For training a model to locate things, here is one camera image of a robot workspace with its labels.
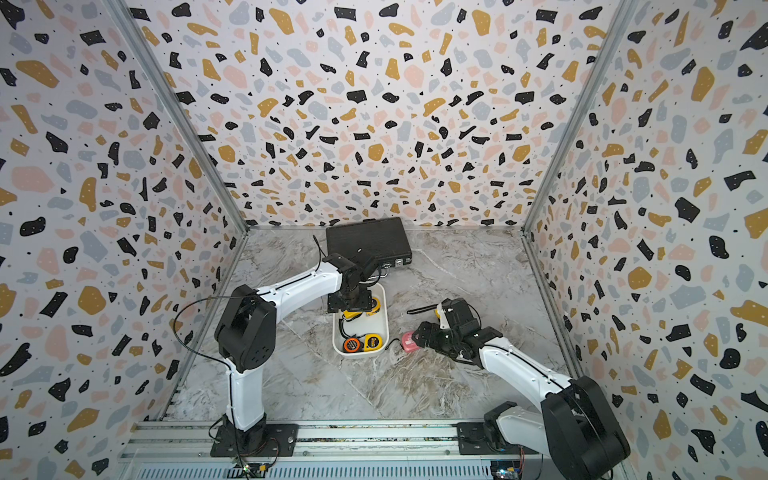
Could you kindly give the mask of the white plastic storage tray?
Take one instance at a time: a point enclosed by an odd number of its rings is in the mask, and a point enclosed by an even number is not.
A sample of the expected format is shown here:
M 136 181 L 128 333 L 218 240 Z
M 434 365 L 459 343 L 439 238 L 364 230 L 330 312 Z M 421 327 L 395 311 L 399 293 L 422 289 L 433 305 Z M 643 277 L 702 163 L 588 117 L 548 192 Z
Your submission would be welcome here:
M 384 287 L 371 288 L 374 309 L 370 312 L 337 312 L 331 316 L 332 346 L 342 357 L 361 359 L 378 355 L 391 340 Z

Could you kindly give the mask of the pink tape measure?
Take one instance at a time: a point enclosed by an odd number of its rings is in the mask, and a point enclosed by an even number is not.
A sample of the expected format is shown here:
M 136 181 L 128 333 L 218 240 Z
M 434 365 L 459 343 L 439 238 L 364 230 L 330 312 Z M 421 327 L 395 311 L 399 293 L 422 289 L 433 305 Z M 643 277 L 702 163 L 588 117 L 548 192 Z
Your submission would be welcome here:
M 419 349 L 419 346 L 416 344 L 414 338 L 413 338 L 414 332 L 406 332 L 399 338 L 392 339 L 387 346 L 385 347 L 386 350 L 389 350 L 393 344 L 397 343 L 400 348 L 406 353 L 412 353 Z

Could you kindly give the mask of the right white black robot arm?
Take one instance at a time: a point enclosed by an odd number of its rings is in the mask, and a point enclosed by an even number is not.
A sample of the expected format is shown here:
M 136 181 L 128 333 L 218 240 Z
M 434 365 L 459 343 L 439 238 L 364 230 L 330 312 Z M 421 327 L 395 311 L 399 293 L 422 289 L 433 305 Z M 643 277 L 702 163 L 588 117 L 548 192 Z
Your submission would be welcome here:
M 404 347 L 418 347 L 459 364 L 473 365 L 511 385 L 534 411 L 505 401 L 480 422 L 457 427 L 464 455 L 517 455 L 511 477 L 524 476 L 528 453 L 551 461 L 565 479 L 611 479 L 630 455 L 629 442 L 604 393 L 588 376 L 571 378 L 515 347 L 499 330 L 485 326 L 462 298 L 431 307 L 437 319 L 405 334 Z

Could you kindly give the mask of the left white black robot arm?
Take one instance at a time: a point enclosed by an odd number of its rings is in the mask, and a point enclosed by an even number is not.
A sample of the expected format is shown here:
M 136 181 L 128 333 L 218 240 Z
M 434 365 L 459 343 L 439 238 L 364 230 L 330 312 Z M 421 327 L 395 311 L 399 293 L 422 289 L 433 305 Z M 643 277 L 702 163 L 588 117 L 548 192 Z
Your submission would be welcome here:
M 263 366 L 274 353 L 283 317 L 327 295 L 333 312 L 367 313 L 374 307 L 368 279 L 378 270 L 379 261 L 364 250 L 351 258 L 331 253 L 317 266 L 273 285 L 235 289 L 214 338 L 228 367 L 227 417 L 237 431 L 248 433 L 265 420 Z

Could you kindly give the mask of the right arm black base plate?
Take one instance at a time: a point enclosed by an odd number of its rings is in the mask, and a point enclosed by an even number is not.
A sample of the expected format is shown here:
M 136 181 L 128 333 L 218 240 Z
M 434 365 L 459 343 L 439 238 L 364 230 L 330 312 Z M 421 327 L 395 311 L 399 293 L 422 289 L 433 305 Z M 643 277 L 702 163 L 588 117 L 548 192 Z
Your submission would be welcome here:
M 489 422 L 459 422 L 456 424 L 459 453 L 469 455 L 538 455 L 538 452 L 519 444 L 506 442 L 496 427 Z

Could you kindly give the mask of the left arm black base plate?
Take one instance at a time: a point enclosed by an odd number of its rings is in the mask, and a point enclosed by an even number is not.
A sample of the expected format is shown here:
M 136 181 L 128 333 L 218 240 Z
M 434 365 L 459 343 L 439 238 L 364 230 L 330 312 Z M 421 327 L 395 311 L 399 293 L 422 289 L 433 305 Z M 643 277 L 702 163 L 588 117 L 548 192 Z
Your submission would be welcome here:
M 298 439 L 299 425 L 293 423 L 266 423 L 255 425 L 247 432 L 233 425 L 220 426 L 210 449 L 213 458 L 291 457 Z

